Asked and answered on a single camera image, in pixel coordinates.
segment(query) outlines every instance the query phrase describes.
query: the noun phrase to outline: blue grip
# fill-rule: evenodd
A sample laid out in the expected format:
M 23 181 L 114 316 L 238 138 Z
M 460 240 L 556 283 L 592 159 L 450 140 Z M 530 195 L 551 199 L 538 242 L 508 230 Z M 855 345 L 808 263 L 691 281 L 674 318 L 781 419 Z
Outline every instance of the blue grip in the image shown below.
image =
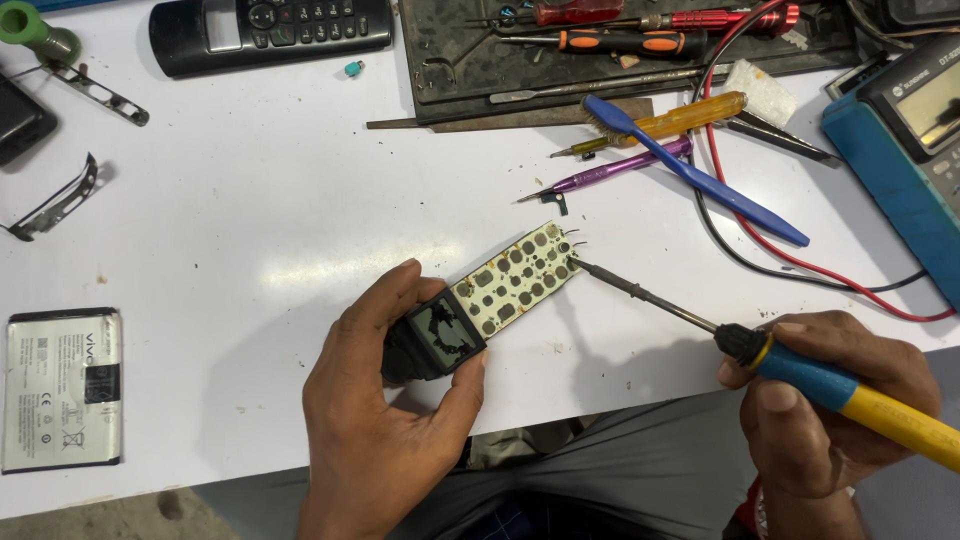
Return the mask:
M 663 164 L 665 164 L 667 168 L 680 176 L 680 178 L 686 180 L 688 184 L 705 191 L 707 195 L 713 197 L 725 207 L 743 214 L 747 219 L 758 224 L 760 227 L 786 238 L 798 246 L 806 247 L 810 245 L 810 238 L 787 223 L 786 220 L 750 200 L 732 187 L 723 184 L 704 171 L 674 158 L 665 148 L 660 146 L 640 128 L 631 130 L 630 135 L 649 148 L 654 155 L 663 161 Z
M 789 382 L 811 402 L 833 412 L 847 404 L 859 384 L 853 374 L 800 356 L 777 342 L 754 371 L 767 379 Z

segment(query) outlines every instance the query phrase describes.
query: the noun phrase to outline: white table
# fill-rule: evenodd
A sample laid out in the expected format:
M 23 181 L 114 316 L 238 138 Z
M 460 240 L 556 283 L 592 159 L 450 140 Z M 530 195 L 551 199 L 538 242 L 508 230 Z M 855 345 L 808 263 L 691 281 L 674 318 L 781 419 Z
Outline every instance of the white table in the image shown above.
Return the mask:
M 23 81 L 60 127 L 0 174 L 0 223 L 76 176 L 87 151 L 112 180 L 36 242 L 0 238 L 0 317 L 120 309 L 124 449 L 116 467 L 0 478 L 0 518 L 305 465 L 300 389 L 342 310 L 408 257 L 456 280 L 549 219 L 582 230 L 585 259 L 716 322 L 844 309 L 924 350 L 960 344 L 955 317 L 905 323 L 854 295 L 744 270 L 705 232 L 691 190 L 661 168 L 572 194 L 567 217 L 556 205 L 511 205 L 540 188 L 535 178 L 552 183 L 585 168 L 545 156 L 589 138 L 586 127 L 366 131 L 368 120 L 413 115 L 398 25 L 397 45 L 356 59 L 171 81 L 150 50 L 153 4 L 47 16 L 80 36 L 94 80 L 150 112 L 145 128 L 45 75 Z M 344 65 L 361 59 L 363 73 L 344 80 Z M 34 64 L 10 46 L 0 47 L 0 61 L 8 73 Z M 801 102 L 788 129 L 827 147 L 820 87 L 835 75 L 782 79 Z M 655 109 L 680 99 L 655 96 Z M 918 269 L 849 170 L 739 135 L 721 132 L 718 143 L 731 183 L 812 238 L 788 251 L 867 285 Z M 630 154 L 603 152 L 591 165 Z M 713 208 L 732 245 L 781 267 Z M 929 280 L 884 298 L 914 313 L 946 308 Z M 715 390 L 720 355 L 708 338 L 600 282 L 573 280 L 490 343 L 487 400 L 473 431 Z M 436 380 L 389 394 L 427 409 L 447 387 Z

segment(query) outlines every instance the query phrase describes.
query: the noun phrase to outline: concrete floor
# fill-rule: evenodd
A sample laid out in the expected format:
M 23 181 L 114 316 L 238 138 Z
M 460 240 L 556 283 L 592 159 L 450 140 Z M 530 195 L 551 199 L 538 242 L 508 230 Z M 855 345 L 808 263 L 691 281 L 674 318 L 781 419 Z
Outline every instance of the concrete floor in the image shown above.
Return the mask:
M 0 520 L 4 540 L 239 540 L 190 488 Z

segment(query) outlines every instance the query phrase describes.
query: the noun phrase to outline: yellow soldering iron handle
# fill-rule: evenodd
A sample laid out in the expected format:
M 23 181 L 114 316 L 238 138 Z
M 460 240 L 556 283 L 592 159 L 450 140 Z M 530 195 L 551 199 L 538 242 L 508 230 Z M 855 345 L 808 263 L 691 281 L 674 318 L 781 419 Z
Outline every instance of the yellow soldering iron handle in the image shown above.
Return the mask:
M 960 431 L 861 384 L 845 370 L 798 355 L 772 335 L 749 368 L 789 382 L 811 402 L 960 473 Z
M 840 414 L 960 473 L 960 431 L 859 384 Z
M 664 138 L 679 135 L 686 130 L 703 126 L 710 122 L 730 118 L 740 113 L 746 106 L 747 94 L 736 91 L 727 92 L 691 103 L 690 105 L 678 107 L 660 116 L 640 118 L 636 121 L 636 124 L 650 137 L 654 139 Z M 629 137 L 625 144 L 634 145 L 636 144 L 636 139 Z M 570 147 L 570 150 L 574 155 L 580 155 L 599 150 L 609 145 L 610 142 L 607 139 L 599 137 L 587 142 L 581 142 L 580 144 L 574 144 Z

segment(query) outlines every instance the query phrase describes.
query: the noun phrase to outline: screwdriver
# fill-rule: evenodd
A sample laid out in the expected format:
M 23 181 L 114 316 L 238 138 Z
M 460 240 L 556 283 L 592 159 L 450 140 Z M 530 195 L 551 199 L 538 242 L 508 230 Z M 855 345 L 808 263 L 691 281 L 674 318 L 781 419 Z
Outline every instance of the screwdriver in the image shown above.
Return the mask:
M 663 148 L 670 154 L 678 158 L 682 158 L 684 156 L 689 156 L 690 152 L 693 151 L 693 141 L 691 141 L 690 137 L 686 135 L 680 135 L 680 138 L 677 140 L 663 144 Z M 525 201 L 530 201 L 542 195 L 546 195 L 547 193 L 567 193 L 568 191 L 580 189 L 581 187 L 594 185 L 601 180 L 606 180 L 607 178 L 623 171 L 632 171 L 647 165 L 652 165 L 657 161 L 660 161 L 660 158 L 655 156 L 653 152 L 644 152 L 643 154 L 633 158 L 627 158 L 625 160 L 617 161 L 616 163 L 600 165 L 599 167 L 594 167 L 582 173 L 577 173 L 573 176 L 566 177 L 556 184 L 547 187 L 543 191 L 538 191 L 533 195 L 527 195 L 526 197 L 519 199 L 517 202 L 523 203 Z
M 707 31 L 601 34 L 596 30 L 564 30 L 557 37 L 502 37 L 500 41 L 557 45 L 560 50 L 571 53 L 635 51 L 656 57 L 681 56 L 697 60 L 707 50 Z
M 530 22 L 533 19 L 537 26 L 547 24 L 566 23 L 583 24 L 589 22 L 604 22 L 616 19 L 623 12 L 623 0 L 573 0 L 560 6 L 551 6 L 538 2 L 532 15 L 505 15 L 485 18 L 469 19 L 464 22 L 487 22 L 517 20 Z
M 697 101 L 690 105 L 677 107 L 666 114 L 653 118 L 641 118 L 636 125 L 652 138 L 679 135 L 686 130 L 709 124 L 724 118 L 730 118 L 740 113 L 747 106 L 747 94 L 743 92 L 727 92 L 718 96 Z M 623 137 L 616 144 L 636 144 L 633 137 Z M 551 158 L 560 156 L 579 156 L 586 152 L 593 152 L 613 144 L 606 137 L 595 138 L 580 144 L 574 144 L 566 150 L 555 152 Z
M 637 19 L 612 21 L 606 27 L 637 28 L 641 32 L 657 30 L 672 30 L 674 32 L 693 32 L 707 30 L 708 32 L 727 32 L 743 17 L 750 14 L 750 10 L 694 10 L 690 12 L 672 12 L 662 14 L 643 15 Z M 786 34 L 793 29 L 800 19 L 800 6 L 783 4 L 779 8 L 763 15 L 751 25 L 750 30 L 760 30 L 771 36 Z
M 877 392 L 846 370 L 794 353 L 762 329 L 750 330 L 738 324 L 717 326 L 609 270 L 577 258 L 570 260 L 601 282 L 712 333 L 720 351 L 733 357 L 741 367 L 765 379 L 787 382 L 811 402 L 960 473 L 960 431 Z

